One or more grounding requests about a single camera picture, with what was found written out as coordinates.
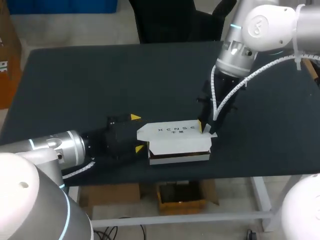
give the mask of white box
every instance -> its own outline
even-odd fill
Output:
[[[148,123],[137,131],[137,139],[148,142],[151,165],[209,160],[210,125],[203,133],[198,120]]]

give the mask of black cable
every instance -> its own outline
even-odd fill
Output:
[[[140,225],[140,227],[141,227],[142,232],[143,232],[143,240],[146,240],[147,237],[146,237],[146,232],[145,232],[144,226]]]
[[[103,240],[98,231],[93,230],[93,232],[99,236],[100,240]]]
[[[131,217],[127,217],[127,216],[124,216],[124,217],[120,217],[120,219],[130,219]],[[147,240],[147,236],[146,236],[146,231],[144,229],[144,226],[140,225],[141,229],[142,229],[142,232],[143,232],[143,240]],[[109,233],[107,233],[109,227],[107,227],[104,232],[102,231],[97,231],[97,230],[94,230],[94,232],[96,234],[98,234],[98,236],[100,237],[100,240],[115,240],[116,239],[116,236],[118,234],[118,226],[113,226],[111,228],[111,231]],[[113,238],[111,239],[111,233],[114,231],[115,229],[115,233],[114,233],[114,236]]]
[[[98,231],[98,230],[93,230],[93,232],[94,232],[95,234],[98,234],[98,235],[99,235],[100,240],[104,240],[105,237],[106,237],[107,240],[111,240],[110,237],[109,237],[109,235],[108,235],[106,232],[102,232],[102,231]]]

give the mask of office chair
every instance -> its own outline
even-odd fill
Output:
[[[194,0],[129,0],[141,44],[220,41],[226,16],[237,0],[222,0],[212,14]]]

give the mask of floor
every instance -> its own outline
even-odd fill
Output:
[[[198,10],[211,13],[219,0],[194,0]],[[282,5],[297,6],[301,0],[286,0]],[[225,21],[222,39],[226,36],[233,12]],[[22,67],[29,53],[37,48],[138,44],[138,33],[133,10],[128,0],[119,0],[116,14],[60,14],[60,15],[15,15],[12,21],[23,47]],[[7,110],[0,110],[0,129]],[[274,201],[288,176],[265,177],[266,187]],[[220,206],[209,205],[208,211],[255,210],[253,190],[247,178],[216,180]],[[123,216],[154,216],[158,213],[152,199],[143,199],[139,204],[97,206],[94,219],[119,218]],[[228,221],[215,223],[181,223],[148,225],[146,235],[149,240],[244,240],[251,228],[258,232],[260,240],[284,240],[282,230],[264,233],[260,221]],[[117,239],[143,239],[141,228],[120,227]]]

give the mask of metal table frame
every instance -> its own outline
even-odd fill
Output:
[[[92,224],[92,227],[95,229],[95,228],[104,228],[104,227],[112,227],[112,226],[132,226],[132,225],[261,219],[263,230],[265,232],[273,232],[280,226],[280,223],[281,223],[280,212],[281,212],[281,207],[285,199],[285,196],[287,195],[289,190],[301,179],[301,177],[302,175],[291,176],[273,205],[271,205],[271,201],[270,201],[263,177],[262,176],[251,177],[250,180],[253,185],[254,196],[257,201],[259,211],[103,219],[103,220],[92,220],[91,224]],[[78,202],[79,195],[80,195],[80,187],[78,186],[70,187],[69,196],[74,201]]]

